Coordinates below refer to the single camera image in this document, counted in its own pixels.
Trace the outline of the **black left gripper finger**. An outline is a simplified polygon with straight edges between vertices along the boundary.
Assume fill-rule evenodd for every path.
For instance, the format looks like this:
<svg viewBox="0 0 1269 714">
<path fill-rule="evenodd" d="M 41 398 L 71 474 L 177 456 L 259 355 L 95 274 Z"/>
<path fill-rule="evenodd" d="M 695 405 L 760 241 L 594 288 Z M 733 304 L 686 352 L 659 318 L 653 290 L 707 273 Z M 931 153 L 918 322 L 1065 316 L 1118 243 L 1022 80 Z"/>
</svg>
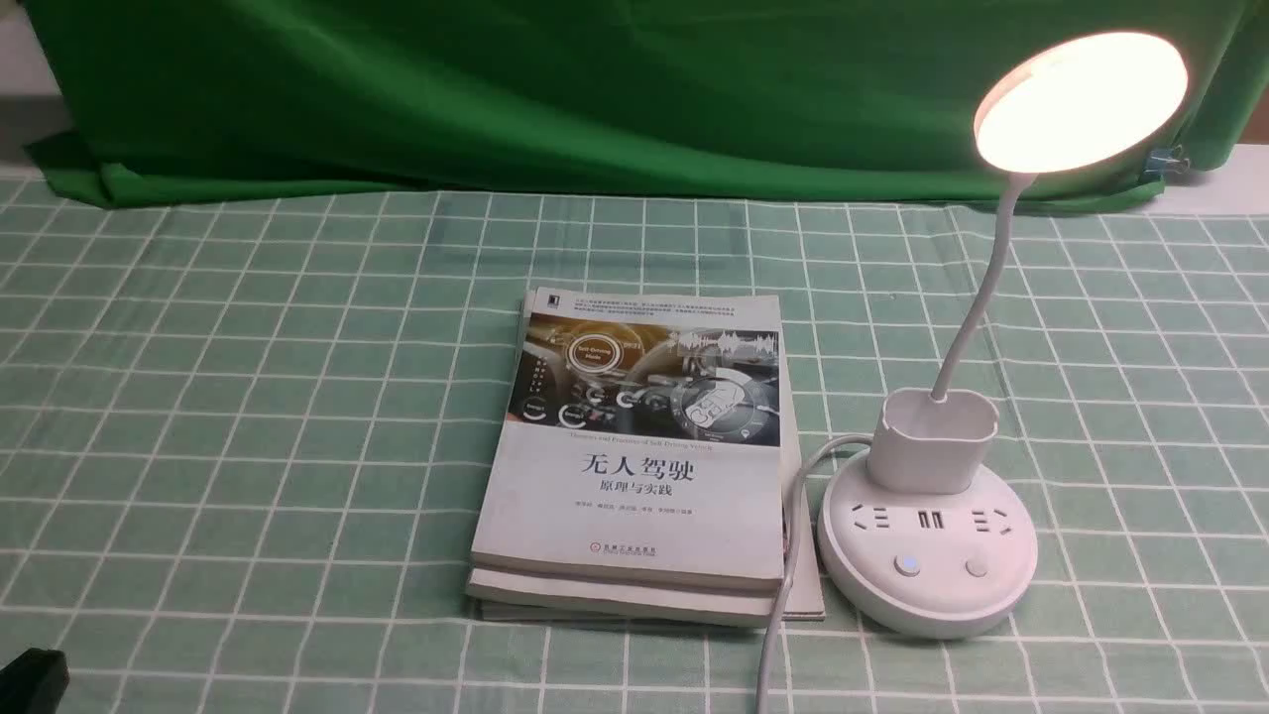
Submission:
<svg viewBox="0 0 1269 714">
<path fill-rule="evenodd" d="M 67 689 L 63 651 L 28 648 L 1 670 L 1 713 L 56 713 Z"/>
</svg>

